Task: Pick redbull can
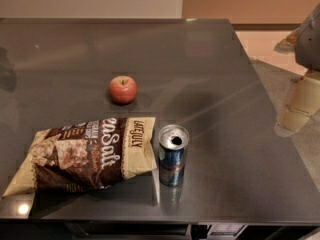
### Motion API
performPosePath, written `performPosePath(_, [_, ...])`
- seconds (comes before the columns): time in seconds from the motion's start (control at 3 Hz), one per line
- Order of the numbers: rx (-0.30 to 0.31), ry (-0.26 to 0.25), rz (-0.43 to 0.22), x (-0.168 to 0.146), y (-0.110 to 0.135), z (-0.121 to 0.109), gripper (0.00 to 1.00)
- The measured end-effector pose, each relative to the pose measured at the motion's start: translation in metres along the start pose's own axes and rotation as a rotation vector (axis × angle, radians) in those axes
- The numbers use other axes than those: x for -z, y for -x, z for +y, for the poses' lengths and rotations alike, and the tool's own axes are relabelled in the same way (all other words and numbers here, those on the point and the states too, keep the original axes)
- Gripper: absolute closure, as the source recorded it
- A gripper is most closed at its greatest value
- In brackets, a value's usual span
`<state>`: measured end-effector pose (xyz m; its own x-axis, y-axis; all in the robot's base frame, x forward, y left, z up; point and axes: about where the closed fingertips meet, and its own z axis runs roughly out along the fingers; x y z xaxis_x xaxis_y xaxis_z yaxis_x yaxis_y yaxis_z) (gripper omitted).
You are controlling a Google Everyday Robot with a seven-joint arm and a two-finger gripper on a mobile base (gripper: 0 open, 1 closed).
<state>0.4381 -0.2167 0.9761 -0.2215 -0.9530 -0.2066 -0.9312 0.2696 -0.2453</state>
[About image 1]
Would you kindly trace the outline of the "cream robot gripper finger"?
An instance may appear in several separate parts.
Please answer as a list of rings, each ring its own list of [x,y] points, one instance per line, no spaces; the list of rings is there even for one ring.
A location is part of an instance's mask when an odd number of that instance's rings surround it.
[[[320,72],[308,70],[305,75],[290,80],[274,126],[275,133],[281,137],[296,134],[319,109]]]

